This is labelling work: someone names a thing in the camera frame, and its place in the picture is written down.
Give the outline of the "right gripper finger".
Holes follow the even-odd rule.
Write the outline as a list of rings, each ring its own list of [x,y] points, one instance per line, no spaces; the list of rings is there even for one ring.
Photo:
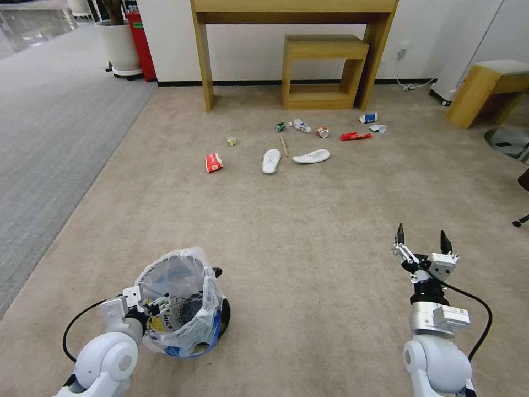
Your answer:
[[[443,265],[456,265],[459,255],[455,254],[452,249],[452,243],[447,237],[444,230],[440,231],[440,250],[441,253],[432,253],[431,261]]]
[[[392,253],[404,270],[410,274],[414,274],[422,269],[420,266],[420,260],[412,253],[404,242],[403,224],[400,223],[395,235],[395,242],[392,246]]]

